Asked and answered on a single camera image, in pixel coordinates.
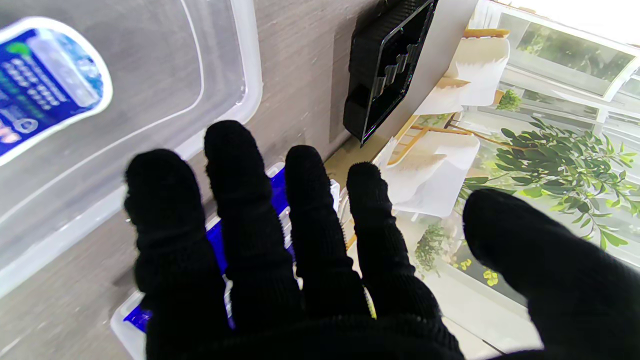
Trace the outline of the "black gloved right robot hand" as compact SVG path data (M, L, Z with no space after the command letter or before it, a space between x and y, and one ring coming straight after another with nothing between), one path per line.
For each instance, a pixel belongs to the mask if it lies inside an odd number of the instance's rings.
M294 255L251 132L235 120L205 134L221 219L224 275L206 237L201 190L171 150L125 171L135 227L135 283L151 313L149 360L462 360L438 301L415 274L387 183L370 162L349 169L360 273L346 253L330 179L313 146L286 155ZM503 360L637 360L639 273L523 200L474 191L462 212L473 256L526 299L542 349Z

